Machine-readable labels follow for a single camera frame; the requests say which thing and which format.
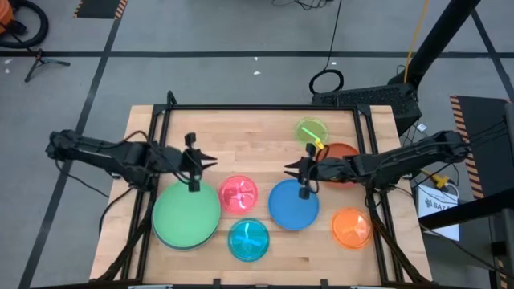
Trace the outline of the white printed box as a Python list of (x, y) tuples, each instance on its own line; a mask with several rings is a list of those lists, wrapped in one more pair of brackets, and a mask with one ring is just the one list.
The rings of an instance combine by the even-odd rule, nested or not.
[[(416, 206), (419, 218), (456, 207), (457, 205), (458, 198), (455, 195), (444, 193), (426, 185), (419, 185), (416, 188)], [(431, 229), (431, 233), (441, 234), (445, 238), (456, 242), (460, 241), (459, 225)]]

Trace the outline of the black hazard-striped floor mat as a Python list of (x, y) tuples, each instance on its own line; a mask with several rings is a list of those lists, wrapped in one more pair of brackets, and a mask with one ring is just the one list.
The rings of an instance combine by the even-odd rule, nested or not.
[(512, 101), (451, 96), (457, 132), (470, 145), (464, 161), (475, 199), (514, 188), (514, 152), (507, 113)]
[(80, 0), (75, 18), (120, 19), (129, 0)]

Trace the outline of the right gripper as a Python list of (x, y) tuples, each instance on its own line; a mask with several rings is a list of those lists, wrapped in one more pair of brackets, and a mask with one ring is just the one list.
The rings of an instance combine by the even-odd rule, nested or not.
[(311, 181), (349, 182), (349, 163), (346, 159), (327, 157), (316, 161), (314, 144), (306, 144), (306, 152), (306, 157), (301, 157), (298, 161), (285, 165), (285, 168), (299, 169), (298, 173), (284, 171), (299, 181), (299, 197), (301, 199), (307, 200), (311, 193), (317, 193), (318, 187), (313, 190), (310, 185)]

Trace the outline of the orange translucent plate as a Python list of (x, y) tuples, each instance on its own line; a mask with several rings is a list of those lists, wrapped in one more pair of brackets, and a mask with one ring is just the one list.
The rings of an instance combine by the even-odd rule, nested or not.
[(363, 249), (373, 235), (369, 218), (351, 207), (342, 208), (332, 216), (330, 230), (337, 243), (348, 250)]

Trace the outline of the red-orange opaque plate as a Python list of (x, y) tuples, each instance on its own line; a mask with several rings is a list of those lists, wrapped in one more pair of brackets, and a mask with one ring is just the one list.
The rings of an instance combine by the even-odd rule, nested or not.
[[(317, 155), (318, 161), (323, 160), (327, 157), (342, 158), (358, 155), (359, 151), (349, 144), (345, 143), (331, 143), (324, 146)], [(338, 182), (324, 182), (324, 187), (330, 189), (352, 189), (355, 184), (352, 182), (338, 183)]]

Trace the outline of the teal translucent plate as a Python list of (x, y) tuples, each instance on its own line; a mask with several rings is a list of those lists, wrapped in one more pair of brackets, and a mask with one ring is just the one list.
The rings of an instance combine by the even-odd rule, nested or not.
[(267, 227), (254, 218), (238, 220), (229, 230), (227, 245), (231, 254), (242, 262), (255, 262), (261, 259), (270, 246)]

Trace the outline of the large light green plate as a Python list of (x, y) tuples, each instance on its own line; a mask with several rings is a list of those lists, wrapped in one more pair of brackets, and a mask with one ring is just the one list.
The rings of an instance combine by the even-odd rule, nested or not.
[(156, 200), (152, 224), (192, 221), (218, 226), (221, 215), (221, 204), (212, 186), (201, 182), (198, 192), (190, 192), (187, 185), (176, 182), (168, 186)]

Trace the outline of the large dark green plate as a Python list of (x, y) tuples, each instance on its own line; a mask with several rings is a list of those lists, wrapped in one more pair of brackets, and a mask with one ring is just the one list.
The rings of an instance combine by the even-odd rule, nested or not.
[(153, 232), (157, 239), (173, 250), (195, 250), (209, 242), (216, 234), (217, 225), (202, 225), (198, 222), (154, 222)]

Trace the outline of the black tripod stand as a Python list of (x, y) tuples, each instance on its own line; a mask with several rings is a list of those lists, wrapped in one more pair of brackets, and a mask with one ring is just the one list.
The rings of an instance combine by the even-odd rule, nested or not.
[(41, 48), (39, 48), (35, 52), (35, 61), (33, 62), (33, 65), (31, 67), (31, 69), (27, 73), (27, 76), (25, 77), (24, 82), (28, 83), (32, 79), (32, 76), (33, 76), (33, 74), (35, 73), (35, 70), (38, 67), (42, 67), (44, 65), (52, 64), (52, 63), (53, 64), (58, 64), (58, 65), (61, 65), (61, 66), (65, 66), (65, 67), (70, 67), (71, 66), (71, 64), (69, 62), (64, 62), (64, 61), (60, 61), (60, 60), (57, 60), (57, 59), (51, 59), (51, 58), (45, 57), (43, 55), (43, 50)]

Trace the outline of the pink translucent plate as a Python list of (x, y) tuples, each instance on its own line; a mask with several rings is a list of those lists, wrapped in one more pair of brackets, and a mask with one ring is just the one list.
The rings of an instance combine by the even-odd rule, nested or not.
[(234, 175), (220, 185), (218, 197), (227, 213), (246, 214), (258, 203), (259, 190), (249, 177)]

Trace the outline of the black slanted pole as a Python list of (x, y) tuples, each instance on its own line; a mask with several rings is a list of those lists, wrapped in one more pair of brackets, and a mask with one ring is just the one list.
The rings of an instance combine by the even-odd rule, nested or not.
[(387, 84), (407, 82), (418, 87), (431, 64), (440, 56), (480, 2), (481, 0), (450, 0), (409, 65)]

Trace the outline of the blue opaque plate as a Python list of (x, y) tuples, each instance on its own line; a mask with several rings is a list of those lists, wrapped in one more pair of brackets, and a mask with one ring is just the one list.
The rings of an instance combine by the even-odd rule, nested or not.
[(269, 213), (285, 230), (308, 228), (320, 211), (320, 201), (314, 193), (310, 193), (309, 199), (302, 199), (299, 192), (300, 184), (295, 179), (286, 179), (278, 183), (269, 194)]

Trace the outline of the lime translucent plate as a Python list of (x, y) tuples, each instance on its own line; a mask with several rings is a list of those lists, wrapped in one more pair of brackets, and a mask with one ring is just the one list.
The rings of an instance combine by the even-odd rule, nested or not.
[(302, 144), (321, 144), (328, 142), (328, 126), (319, 118), (306, 116), (300, 119), (295, 126), (294, 136)]

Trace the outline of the black crossbeam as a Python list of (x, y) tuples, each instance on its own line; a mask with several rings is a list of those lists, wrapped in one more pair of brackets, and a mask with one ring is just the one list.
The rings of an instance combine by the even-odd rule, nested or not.
[(432, 230), (488, 217), (500, 213), (503, 209), (514, 209), (514, 203), (484, 198), (424, 216), (419, 219), (419, 223), (428, 230)]

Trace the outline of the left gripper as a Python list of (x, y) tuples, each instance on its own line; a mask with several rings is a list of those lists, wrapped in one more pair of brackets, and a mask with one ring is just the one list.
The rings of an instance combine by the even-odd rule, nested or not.
[[(196, 150), (193, 144), (196, 142), (194, 132), (185, 136), (186, 149), (181, 151), (171, 146), (160, 148), (160, 173), (172, 173), (179, 181), (188, 186), (190, 192), (200, 190), (201, 169), (208, 169), (218, 162), (199, 164), (194, 154)], [(216, 157), (206, 155), (201, 149), (197, 150), (201, 160), (216, 160)]]

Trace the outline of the orange vacuum cleaner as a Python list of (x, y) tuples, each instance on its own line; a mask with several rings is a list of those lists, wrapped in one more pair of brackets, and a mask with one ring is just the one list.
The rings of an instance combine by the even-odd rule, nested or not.
[(6, 31), (6, 27), (14, 20), (14, 12), (9, 0), (0, 0), (0, 35)]

